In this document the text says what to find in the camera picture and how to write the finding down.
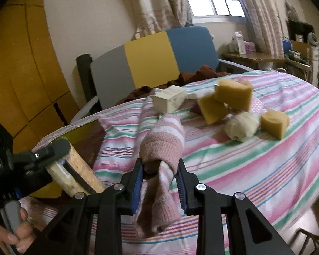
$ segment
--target window pane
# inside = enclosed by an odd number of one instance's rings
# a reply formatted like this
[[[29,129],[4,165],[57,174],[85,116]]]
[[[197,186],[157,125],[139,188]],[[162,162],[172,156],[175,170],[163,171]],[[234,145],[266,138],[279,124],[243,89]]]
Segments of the window pane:
[[[230,15],[233,16],[245,16],[239,1],[227,0],[227,5],[230,11]]]
[[[214,15],[209,0],[189,0],[189,3],[194,16]]]
[[[213,0],[218,15],[229,15],[225,0]]]

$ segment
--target window sill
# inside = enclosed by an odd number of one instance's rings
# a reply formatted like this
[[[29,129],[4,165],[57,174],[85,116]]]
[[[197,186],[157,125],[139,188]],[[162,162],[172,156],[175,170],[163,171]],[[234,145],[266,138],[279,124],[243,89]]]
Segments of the window sill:
[[[193,24],[208,23],[208,22],[235,22],[246,23],[247,20],[242,16],[198,16],[192,18]]]

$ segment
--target wooden cabinet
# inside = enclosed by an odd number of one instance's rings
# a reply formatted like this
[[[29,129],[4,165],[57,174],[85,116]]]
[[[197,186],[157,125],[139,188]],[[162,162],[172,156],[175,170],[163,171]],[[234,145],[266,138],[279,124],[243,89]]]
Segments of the wooden cabinet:
[[[9,0],[0,11],[0,123],[14,152],[32,149],[78,112],[48,32],[43,0]]]

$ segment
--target gray handle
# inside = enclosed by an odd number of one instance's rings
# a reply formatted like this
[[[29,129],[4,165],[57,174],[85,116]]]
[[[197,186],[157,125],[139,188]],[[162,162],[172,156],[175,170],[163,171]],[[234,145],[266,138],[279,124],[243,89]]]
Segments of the gray handle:
[[[4,208],[0,209],[2,220],[5,224],[6,229],[15,234],[18,226],[22,223],[22,218],[20,214],[21,204],[18,200],[12,200],[5,204]],[[15,248],[12,248],[7,244],[9,252],[11,255],[19,254],[15,252]]]

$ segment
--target window frame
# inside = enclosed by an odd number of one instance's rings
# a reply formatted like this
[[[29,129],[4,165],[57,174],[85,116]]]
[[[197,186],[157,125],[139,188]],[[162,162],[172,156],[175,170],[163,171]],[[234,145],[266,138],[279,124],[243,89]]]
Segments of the window frame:
[[[236,22],[236,23],[246,23],[247,22],[244,4],[243,4],[243,2],[241,0],[231,0],[231,1],[238,1],[240,3],[241,8],[242,8],[245,16],[231,15],[229,7],[228,7],[228,4],[227,4],[227,0],[223,0],[223,1],[225,1],[225,4],[226,4],[228,12],[229,12],[229,15],[219,15],[219,14],[217,14],[216,7],[214,5],[213,0],[209,0],[210,4],[212,6],[212,9],[213,9],[214,15],[195,16],[193,14],[193,11],[191,10],[192,23],[193,24],[197,24],[197,23],[208,23],[208,22]]]

